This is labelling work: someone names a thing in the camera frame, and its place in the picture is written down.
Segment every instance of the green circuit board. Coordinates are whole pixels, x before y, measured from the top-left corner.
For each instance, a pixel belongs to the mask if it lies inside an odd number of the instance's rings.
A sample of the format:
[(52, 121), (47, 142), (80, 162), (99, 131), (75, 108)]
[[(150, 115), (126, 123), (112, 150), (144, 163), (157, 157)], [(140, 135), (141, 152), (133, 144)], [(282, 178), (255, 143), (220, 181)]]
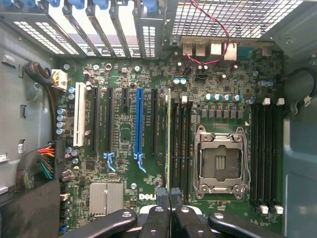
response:
[[(255, 60), (250, 57), (238, 56), (237, 62), (223, 62), (209, 65), (201, 79), (195, 70), (197, 65), (185, 62), (183, 57), (172, 56), (165, 61), (144, 61), (139, 59), (63, 59), (60, 68), (68, 63), (71, 68), (68, 73), (67, 87), (75, 87), (76, 82), (87, 81), (83, 71), (87, 71), (94, 87), (100, 89), (100, 114), (97, 115), (99, 124), (97, 153), (93, 153), (92, 138), (85, 137), (85, 145), (78, 147), (79, 163), (74, 164), (72, 158), (67, 159), (65, 169), (72, 171), (72, 180), (68, 186), (67, 225), (69, 230), (81, 227), (97, 218), (90, 214), (90, 185), (91, 183), (121, 183), (123, 184), (122, 208), (133, 209), (137, 213), (146, 205), (155, 205), (157, 187), (165, 186), (166, 163), (166, 124), (167, 124), (167, 95), (170, 90), (172, 98), (187, 97), (191, 100), (190, 135), (194, 140), (194, 133), (199, 125), (204, 125), (207, 131), (233, 133), (241, 126), (250, 139), (250, 107), (246, 103), (249, 99), (263, 101), (264, 98), (277, 100), (282, 93), (282, 86), (277, 78), (283, 74), (283, 54), (273, 52), (268, 58)], [(111, 70), (106, 70), (106, 64), (111, 64)], [(185, 78), (184, 85), (173, 83), (175, 78)], [(261, 80), (274, 83), (272, 87), (260, 86)], [(137, 88), (144, 89), (143, 98), (143, 172), (134, 159), (135, 144), (135, 115)], [(107, 160), (104, 159), (106, 135), (106, 110), (108, 89), (114, 90), (113, 107), (113, 167), (112, 171)], [(128, 106), (122, 106), (123, 89), (128, 91)], [(152, 90), (158, 90), (156, 152), (151, 153), (151, 112)], [(206, 101), (206, 94), (240, 95), (239, 102)], [(59, 107), (67, 110), (65, 120), (65, 134), (61, 136), (66, 146), (73, 147), (74, 100), (68, 98), (68, 93), (60, 93)], [(93, 94), (86, 92), (85, 130), (92, 130)], [(202, 110), (214, 111), (215, 116), (202, 114)], [(224, 113), (235, 112), (234, 117), (227, 117)], [(190, 155), (193, 155), (193, 144), (190, 144)], [(249, 204), (246, 192), (241, 200), (236, 200), (232, 194), (206, 194), (203, 199), (197, 199), (189, 176), (189, 204), (201, 209), (204, 216), (213, 211), (227, 211), (237, 214), (268, 229), (281, 232), (281, 215), (262, 215), (254, 212)]]

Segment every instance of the red wire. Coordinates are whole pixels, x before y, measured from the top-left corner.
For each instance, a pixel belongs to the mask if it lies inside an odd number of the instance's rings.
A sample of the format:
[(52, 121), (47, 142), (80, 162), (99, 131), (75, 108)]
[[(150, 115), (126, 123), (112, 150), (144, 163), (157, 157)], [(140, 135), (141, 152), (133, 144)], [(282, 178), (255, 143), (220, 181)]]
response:
[(195, 8), (197, 8), (199, 11), (203, 12), (207, 17), (209, 17), (211, 20), (213, 20), (214, 22), (218, 23), (221, 28), (224, 30), (225, 34), (226, 34), (226, 37), (227, 37), (227, 42), (225, 44), (225, 47), (224, 47), (224, 50), (223, 50), (223, 54), (216, 60), (213, 60), (213, 61), (209, 61), (209, 62), (200, 62), (196, 59), (193, 59), (190, 55), (187, 55), (187, 57), (192, 61), (192, 62), (195, 62), (195, 63), (198, 63), (198, 64), (212, 64), (212, 63), (217, 63), (219, 61), (222, 60), (222, 58), (225, 56), (225, 54), (227, 53), (227, 50), (228, 50), (228, 46), (229, 46), (229, 43), (230, 43), (230, 36), (229, 36), (229, 33), (227, 32), (227, 29), (225, 28), (225, 26), (219, 22), (216, 18), (214, 18), (213, 16), (211, 16), (208, 12), (206, 12), (205, 10), (203, 10), (202, 8), (200, 8), (198, 6), (198, 3), (195, 1), (195, 0), (191, 0), (193, 6)]

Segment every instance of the pcie slot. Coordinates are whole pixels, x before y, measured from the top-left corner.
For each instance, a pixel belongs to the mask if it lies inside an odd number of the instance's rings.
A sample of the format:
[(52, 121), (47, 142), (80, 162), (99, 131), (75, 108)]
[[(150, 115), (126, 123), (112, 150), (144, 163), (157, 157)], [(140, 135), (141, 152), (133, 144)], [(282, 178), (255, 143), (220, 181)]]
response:
[(108, 88), (106, 93), (106, 127), (105, 127), (105, 152), (104, 159), (107, 160), (107, 165), (110, 170), (115, 172), (112, 165), (113, 152), (113, 122), (114, 122), (114, 89)]
[(136, 113), (135, 113), (135, 138), (134, 138), (134, 159), (138, 160), (140, 170), (146, 173), (143, 167), (143, 88), (137, 88)]
[(92, 101), (92, 130), (91, 130), (91, 152), (97, 153), (99, 149), (99, 124), (100, 124), (100, 88), (93, 88)]
[(127, 88), (122, 89), (121, 105), (123, 107), (129, 106), (129, 90)]
[(151, 91), (151, 137), (150, 152), (152, 155), (157, 153), (157, 133), (158, 133), (158, 90)]

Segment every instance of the wire bundle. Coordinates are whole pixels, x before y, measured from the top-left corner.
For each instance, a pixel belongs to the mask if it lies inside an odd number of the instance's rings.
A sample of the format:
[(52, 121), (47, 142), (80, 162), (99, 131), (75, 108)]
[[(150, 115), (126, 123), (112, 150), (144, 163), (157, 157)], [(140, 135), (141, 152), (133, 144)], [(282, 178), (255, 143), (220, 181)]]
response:
[(198, 6), (198, 3), (195, 1), (195, 0), (190, 0), (191, 1), (191, 4), (196, 8), (198, 9), (199, 11), (203, 12), (208, 18), (210, 18), (211, 20), (213, 20), (213, 22), (219, 24), (221, 26), (221, 28), (224, 30), (225, 34), (226, 34), (226, 38), (227, 38), (227, 41), (226, 41), (226, 44), (225, 44), (225, 47), (224, 47), (224, 50), (223, 50), (223, 53), (222, 55), (216, 59), (216, 60), (213, 60), (213, 61), (209, 61), (209, 62), (200, 62), (196, 59), (193, 59), (190, 55), (186, 55), (186, 57), (188, 59), (190, 59), (192, 62), (195, 62), (195, 63), (198, 63), (198, 64), (212, 64), (212, 63), (217, 63), (219, 61), (222, 60), (222, 58), (225, 56), (225, 54), (227, 53), (227, 50), (228, 50), (228, 46), (230, 44), (230, 36), (229, 36), (229, 33), (227, 31), (227, 29), (225, 28), (225, 26), (220, 22), (218, 21), (216, 18), (214, 18), (213, 16), (211, 16), (208, 12), (206, 12), (205, 10), (203, 10), (202, 8), (200, 8)]
[(46, 148), (38, 149), (38, 152), (41, 154), (40, 164), (43, 170), (43, 173), (47, 179), (53, 179), (54, 169), (54, 157), (55, 149), (49, 145)]

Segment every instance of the black pcie slot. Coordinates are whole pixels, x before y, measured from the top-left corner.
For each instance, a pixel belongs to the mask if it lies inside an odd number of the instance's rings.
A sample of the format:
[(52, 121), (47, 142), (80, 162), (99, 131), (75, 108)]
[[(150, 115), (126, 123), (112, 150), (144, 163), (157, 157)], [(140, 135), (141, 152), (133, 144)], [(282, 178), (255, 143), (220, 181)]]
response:
[(184, 196), (184, 205), (188, 204), (189, 201), (189, 163), (190, 163), (190, 145), (191, 145), (191, 110), (192, 110), (192, 103), (186, 104), (186, 115), (185, 115), (185, 156), (184, 156), (184, 172), (185, 178), (183, 179), (184, 182), (184, 189), (183, 189), (183, 196)]
[(157, 133), (158, 133), (158, 90), (151, 91), (151, 137), (150, 152), (152, 155), (157, 153)]
[(106, 98), (106, 127), (105, 152), (111, 153), (113, 147), (113, 121), (114, 121), (114, 89), (108, 88)]
[(100, 88), (93, 88), (92, 101), (92, 130), (91, 130), (91, 152), (97, 153), (99, 149), (99, 124), (100, 124)]

